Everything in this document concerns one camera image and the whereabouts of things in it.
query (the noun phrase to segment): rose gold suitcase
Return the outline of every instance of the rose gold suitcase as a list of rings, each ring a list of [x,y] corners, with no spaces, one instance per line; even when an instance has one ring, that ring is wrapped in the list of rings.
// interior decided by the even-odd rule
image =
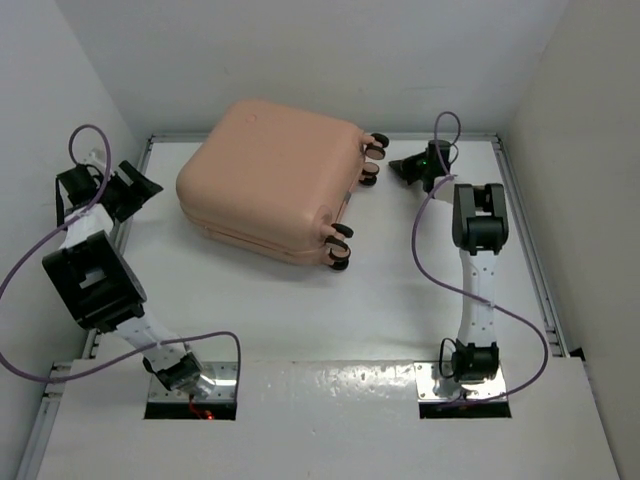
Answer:
[[[213,239],[289,263],[344,270],[353,231],[340,219],[372,186],[389,144],[352,123],[262,100],[232,105],[182,168],[187,218]]]

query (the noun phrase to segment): luggage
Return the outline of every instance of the luggage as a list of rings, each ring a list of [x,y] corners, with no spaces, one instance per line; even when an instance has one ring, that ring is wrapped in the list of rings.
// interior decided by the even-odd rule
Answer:
[[[373,186],[389,139],[324,115],[244,100],[232,105],[176,181],[206,236],[285,262],[349,265],[342,225],[358,184]]]

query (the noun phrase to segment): purple cable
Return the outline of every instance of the purple cable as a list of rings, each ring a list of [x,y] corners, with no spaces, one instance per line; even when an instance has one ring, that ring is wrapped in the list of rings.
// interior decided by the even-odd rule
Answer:
[[[86,129],[91,129],[91,130],[95,130],[96,132],[98,132],[98,134],[100,135],[100,137],[102,138],[102,141],[104,142],[104,147],[105,147],[105,153],[106,153],[106,161],[105,161],[105,169],[104,169],[104,177],[102,179],[102,182],[100,183],[100,187],[98,188],[98,192],[96,193],[95,197],[93,197],[93,199],[89,202],[89,204],[83,209],[82,212],[78,213],[78,215],[73,216],[72,218],[70,218],[69,220],[67,220],[66,222],[64,222],[62,225],[60,225],[59,227],[57,227],[55,230],[53,230],[52,232],[48,233],[47,235],[45,235],[42,240],[40,240],[38,243],[36,243],[33,247],[31,247],[27,253],[25,253],[20,260],[18,260],[18,262],[11,268],[11,270],[9,270],[9,273],[7,274],[7,276],[5,277],[5,279],[2,281],[2,284],[0,284],[0,300],[2,300],[2,297],[4,296],[4,293],[7,289],[7,287],[9,286],[9,283],[11,282],[11,280],[13,279],[13,277],[16,275],[16,273],[18,273],[18,270],[20,270],[20,268],[26,263],[27,260],[29,260],[29,258],[36,253],[43,245],[45,245],[49,240],[51,240],[53,237],[55,237],[58,233],[60,233],[63,230],[66,230],[70,225],[73,225],[73,223],[75,223],[84,212],[88,212],[93,206],[95,206],[99,201],[100,198],[102,197],[102,194],[104,193],[105,188],[107,187],[107,182],[109,181],[109,176],[111,175],[111,146],[109,145],[109,140],[107,139],[107,136],[105,135],[105,133],[97,126],[92,125],[92,124],[85,124],[85,125],[80,125],[78,128],[76,128],[73,133],[71,134],[71,136],[69,137],[69,156],[71,157],[71,160],[73,161],[73,163],[75,163],[76,165],[78,165],[78,161],[76,160],[75,156],[73,155],[73,143],[75,141],[76,136],[82,132],[83,130]],[[237,358],[238,358],[238,373],[236,376],[236,387],[235,387],[235,398],[237,400],[238,398],[238,387],[240,385],[240,367],[241,367],[241,362],[242,362],[242,353],[241,353],[241,348],[240,348],[240,339],[238,338],[238,336],[233,333],[233,332],[228,332],[228,331],[219,331],[219,332],[212,332],[212,333],[205,333],[203,335],[196,335],[193,337],[185,337],[185,338],[176,338],[176,339],[172,339],[172,340],[165,340],[163,342],[160,342],[160,345],[172,345],[175,343],[187,343],[187,342],[195,342],[198,340],[204,340],[206,338],[212,338],[212,337],[220,337],[220,336],[228,336],[233,338],[233,340],[236,343],[236,350],[237,350]],[[108,362],[105,362],[103,364],[100,364],[96,367],[90,368],[88,370],[85,370],[83,372],[80,373],[75,373],[73,375],[67,375],[64,377],[56,377],[56,378],[49,378],[49,377],[41,377],[38,375],[33,375],[31,373],[28,372],[24,372],[22,370],[20,370],[19,368],[17,368],[16,366],[14,366],[11,362],[9,362],[9,360],[7,360],[7,358],[2,354],[2,352],[0,352],[0,365],[2,365],[4,368],[6,368],[7,370],[9,370],[9,372],[13,373],[14,375],[20,377],[20,378],[24,378],[25,380],[30,380],[32,382],[38,382],[38,383],[64,383],[64,382],[69,382],[71,380],[77,380],[79,378],[84,378],[87,377],[89,375],[92,375],[96,372],[99,372],[101,370],[104,370],[106,368],[111,367],[112,365],[115,365],[116,363],[122,362],[123,360],[126,360],[127,358],[133,357],[134,355],[137,355],[139,353],[142,353],[146,350],[149,350],[151,348],[156,347],[155,343],[151,343],[149,345],[145,345],[143,347],[139,347],[136,348],[135,350],[132,350],[129,353],[125,353],[124,355],[120,355],[119,357],[116,357],[112,360],[109,360]]]
[[[521,385],[518,385],[517,387],[514,387],[514,388],[512,388],[510,390],[507,390],[506,392],[501,393],[500,395],[494,395],[492,397],[487,397],[487,398],[483,398],[483,399],[480,399],[480,400],[472,400],[472,401],[464,401],[464,402],[459,402],[457,400],[453,400],[452,402],[448,402],[448,403],[445,403],[443,405],[443,406],[446,406],[446,407],[460,407],[460,406],[477,405],[479,403],[487,403],[487,402],[490,402],[492,400],[497,400],[499,398],[503,398],[503,397],[506,397],[506,396],[509,396],[509,395],[513,395],[513,394],[518,393],[518,392],[524,390],[525,388],[531,386],[533,383],[535,383],[542,376],[542,374],[544,373],[545,369],[547,368],[547,364],[549,363],[549,346],[547,345],[547,340],[544,338],[544,335],[542,334],[542,332],[540,332],[540,330],[533,323],[531,323],[529,320],[521,317],[517,313],[511,312],[510,310],[507,310],[506,308],[501,307],[500,305],[492,304],[492,302],[490,302],[486,298],[480,297],[478,295],[474,295],[471,292],[467,292],[465,290],[462,290],[461,288],[454,287],[453,285],[449,285],[448,283],[445,283],[445,282],[443,282],[441,280],[438,280],[437,278],[433,277],[429,272],[427,272],[425,270],[425,268],[422,266],[422,263],[420,262],[420,258],[418,257],[418,250],[417,250],[417,247],[416,247],[416,239],[418,237],[418,227],[420,225],[420,220],[422,219],[422,215],[424,214],[424,211],[427,208],[427,205],[429,204],[429,202],[434,198],[436,192],[445,183],[450,182],[450,181],[454,180],[454,178],[455,178],[453,175],[451,175],[451,172],[449,172],[449,170],[447,169],[447,167],[445,165],[445,162],[444,162],[444,158],[442,157],[442,152],[440,151],[440,148],[438,146],[438,125],[439,125],[440,119],[445,115],[451,115],[456,120],[456,123],[458,124],[458,132],[457,132],[457,135],[456,135],[454,141],[452,142],[452,145],[456,144],[456,142],[460,138],[460,132],[462,130],[460,118],[455,113],[449,112],[449,111],[445,111],[445,112],[440,113],[437,116],[436,122],[435,122],[435,125],[434,125],[434,128],[433,128],[433,137],[434,137],[434,140],[435,140],[435,143],[436,143],[436,152],[438,154],[438,159],[440,160],[440,164],[442,165],[443,170],[446,172],[446,176],[443,179],[441,179],[435,185],[435,187],[429,192],[429,194],[427,195],[427,198],[424,199],[424,201],[422,202],[422,205],[420,205],[420,208],[418,209],[418,214],[416,215],[416,219],[413,222],[413,228],[411,230],[411,254],[413,255],[413,261],[415,262],[416,267],[418,267],[418,270],[420,270],[420,273],[422,273],[422,275],[427,277],[427,279],[429,279],[431,282],[435,283],[439,287],[442,287],[442,288],[444,288],[446,290],[449,290],[451,292],[454,292],[454,293],[459,293],[460,295],[464,295],[466,297],[469,297],[469,298],[471,298],[473,300],[476,300],[476,301],[478,301],[480,303],[483,303],[485,305],[492,305],[495,310],[498,310],[499,312],[502,312],[505,315],[508,315],[508,316],[512,317],[513,319],[523,323],[524,325],[526,325],[527,327],[532,329],[536,333],[538,338],[540,339],[540,342],[542,343],[542,348],[544,349],[542,364],[540,365],[540,368],[535,373],[535,375],[533,375],[529,380],[527,380],[526,382],[522,383]]]

